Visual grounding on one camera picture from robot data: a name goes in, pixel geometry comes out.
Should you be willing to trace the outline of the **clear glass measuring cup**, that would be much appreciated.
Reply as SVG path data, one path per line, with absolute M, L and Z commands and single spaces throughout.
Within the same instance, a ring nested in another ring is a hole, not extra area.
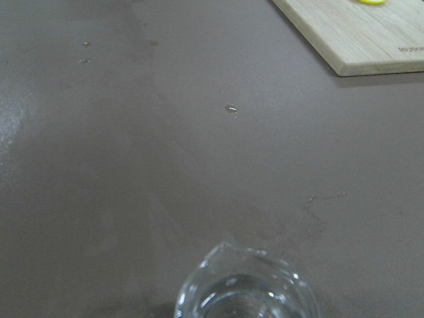
M 320 317 L 316 297 L 289 263 L 229 242 L 214 247 L 178 294 L 174 317 Z

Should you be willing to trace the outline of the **bamboo cutting board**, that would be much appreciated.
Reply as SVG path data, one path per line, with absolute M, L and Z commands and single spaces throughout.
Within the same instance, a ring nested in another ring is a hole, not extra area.
M 423 71 L 423 2 L 275 1 L 340 77 Z

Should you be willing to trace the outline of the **lemon slice on knife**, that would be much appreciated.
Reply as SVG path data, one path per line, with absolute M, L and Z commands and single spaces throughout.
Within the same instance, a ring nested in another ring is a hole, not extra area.
M 366 5 L 382 5 L 386 0 L 358 0 L 358 2 Z

